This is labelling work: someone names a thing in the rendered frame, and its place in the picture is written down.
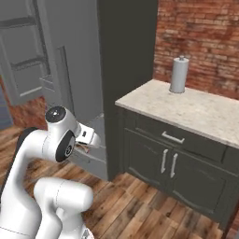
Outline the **brown mushroom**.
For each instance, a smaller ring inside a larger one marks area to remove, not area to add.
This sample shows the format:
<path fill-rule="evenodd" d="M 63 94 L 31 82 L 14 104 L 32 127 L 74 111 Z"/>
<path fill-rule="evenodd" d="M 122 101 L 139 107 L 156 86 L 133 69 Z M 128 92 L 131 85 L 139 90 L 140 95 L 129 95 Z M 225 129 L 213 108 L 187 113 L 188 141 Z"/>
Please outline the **brown mushroom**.
<path fill-rule="evenodd" d="M 77 147 L 77 148 L 80 148 L 80 149 L 83 150 L 85 153 L 89 153 L 89 151 L 90 151 L 90 148 L 88 148 L 88 147 L 85 146 L 85 145 L 76 144 L 76 147 Z"/>

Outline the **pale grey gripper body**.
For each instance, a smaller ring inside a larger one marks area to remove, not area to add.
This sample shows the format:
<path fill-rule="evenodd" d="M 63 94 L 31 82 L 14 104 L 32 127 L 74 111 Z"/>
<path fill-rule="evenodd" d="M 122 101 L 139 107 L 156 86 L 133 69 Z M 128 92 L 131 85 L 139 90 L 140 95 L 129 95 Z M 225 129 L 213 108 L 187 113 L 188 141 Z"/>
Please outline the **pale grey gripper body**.
<path fill-rule="evenodd" d="M 96 132 L 93 132 L 92 136 L 91 136 L 90 147 L 91 148 L 99 148 L 100 145 L 101 145 L 100 136 Z"/>

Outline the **grey fridge door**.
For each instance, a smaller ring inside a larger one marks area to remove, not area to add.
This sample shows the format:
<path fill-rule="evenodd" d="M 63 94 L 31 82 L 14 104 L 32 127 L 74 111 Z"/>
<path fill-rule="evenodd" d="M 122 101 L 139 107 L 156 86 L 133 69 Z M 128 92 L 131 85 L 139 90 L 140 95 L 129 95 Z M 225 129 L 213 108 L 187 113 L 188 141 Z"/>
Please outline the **grey fridge door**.
<path fill-rule="evenodd" d="M 11 104 L 44 96 L 94 120 L 103 112 L 97 2 L 0 0 L 0 73 Z"/>

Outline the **grey paper towel roll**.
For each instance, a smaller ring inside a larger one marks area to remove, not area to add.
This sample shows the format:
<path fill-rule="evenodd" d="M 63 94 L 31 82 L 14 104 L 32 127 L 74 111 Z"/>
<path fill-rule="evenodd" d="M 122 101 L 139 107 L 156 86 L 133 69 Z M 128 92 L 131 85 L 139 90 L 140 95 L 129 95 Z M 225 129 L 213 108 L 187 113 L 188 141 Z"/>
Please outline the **grey paper towel roll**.
<path fill-rule="evenodd" d="M 185 91 L 185 84 L 189 68 L 189 60 L 180 55 L 174 58 L 172 78 L 169 91 L 173 93 L 183 93 Z"/>

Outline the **grey fridge drawer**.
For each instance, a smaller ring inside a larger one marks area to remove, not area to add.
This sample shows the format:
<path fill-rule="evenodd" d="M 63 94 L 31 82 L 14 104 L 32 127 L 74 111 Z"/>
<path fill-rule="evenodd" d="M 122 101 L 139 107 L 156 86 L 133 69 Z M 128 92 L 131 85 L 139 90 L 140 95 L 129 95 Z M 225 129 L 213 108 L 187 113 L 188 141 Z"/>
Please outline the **grey fridge drawer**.
<path fill-rule="evenodd" d="M 85 153 L 75 146 L 70 157 L 70 161 L 78 165 L 88 173 L 103 180 L 108 180 L 106 165 L 106 146 L 105 146 L 105 119 L 104 114 L 90 121 L 88 126 L 92 127 L 101 138 L 99 148 L 90 148 L 89 153 Z"/>

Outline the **dark green cabinet drawer front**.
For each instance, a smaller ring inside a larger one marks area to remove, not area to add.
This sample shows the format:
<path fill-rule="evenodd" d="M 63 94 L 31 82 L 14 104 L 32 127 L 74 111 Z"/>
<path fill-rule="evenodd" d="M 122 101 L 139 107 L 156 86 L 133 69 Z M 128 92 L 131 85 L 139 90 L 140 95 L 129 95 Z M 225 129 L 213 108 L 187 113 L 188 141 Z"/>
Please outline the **dark green cabinet drawer front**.
<path fill-rule="evenodd" d="M 206 157 L 214 162 L 220 162 L 222 160 L 224 151 L 226 149 L 225 145 L 217 141 L 142 115 L 136 116 L 135 128 L 142 133 L 151 134 L 154 137 L 178 145 L 187 152 Z M 162 133 L 164 131 L 173 137 L 179 139 L 185 138 L 184 143 L 178 144 L 172 140 L 162 137 Z"/>

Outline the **dark green base cabinet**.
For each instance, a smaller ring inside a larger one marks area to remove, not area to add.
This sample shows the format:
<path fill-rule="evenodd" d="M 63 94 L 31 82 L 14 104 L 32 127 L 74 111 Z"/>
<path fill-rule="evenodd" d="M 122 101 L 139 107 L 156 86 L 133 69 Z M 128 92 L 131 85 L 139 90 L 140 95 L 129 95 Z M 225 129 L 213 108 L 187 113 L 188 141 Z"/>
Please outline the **dark green base cabinet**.
<path fill-rule="evenodd" d="M 226 231 L 239 205 L 239 149 L 129 109 L 124 169 Z"/>

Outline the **dark grey fridge body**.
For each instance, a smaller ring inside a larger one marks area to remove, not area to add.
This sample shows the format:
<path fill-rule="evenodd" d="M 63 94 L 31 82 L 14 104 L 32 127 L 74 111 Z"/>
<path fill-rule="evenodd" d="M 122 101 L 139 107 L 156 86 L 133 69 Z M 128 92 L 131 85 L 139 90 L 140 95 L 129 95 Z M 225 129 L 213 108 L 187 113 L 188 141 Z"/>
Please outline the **dark grey fridge body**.
<path fill-rule="evenodd" d="M 107 179 L 121 171 L 115 102 L 152 79 L 159 0 L 98 0 Z"/>

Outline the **dark green cabinet door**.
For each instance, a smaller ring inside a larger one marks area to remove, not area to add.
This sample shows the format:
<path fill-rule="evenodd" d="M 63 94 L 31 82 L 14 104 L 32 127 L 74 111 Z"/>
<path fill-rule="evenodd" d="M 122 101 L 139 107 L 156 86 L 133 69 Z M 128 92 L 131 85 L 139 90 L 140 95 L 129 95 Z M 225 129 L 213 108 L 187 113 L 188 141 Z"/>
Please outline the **dark green cabinet door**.
<path fill-rule="evenodd" d="M 172 194 L 182 203 L 215 221 L 222 219 L 232 193 L 235 177 L 194 156 L 173 150 L 176 160 L 175 176 L 169 182 Z"/>
<path fill-rule="evenodd" d="M 165 171 L 161 173 L 162 153 L 168 149 Z M 167 160 L 171 156 L 171 147 L 135 133 L 124 130 L 124 169 L 149 185 L 165 193 L 170 191 Z"/>

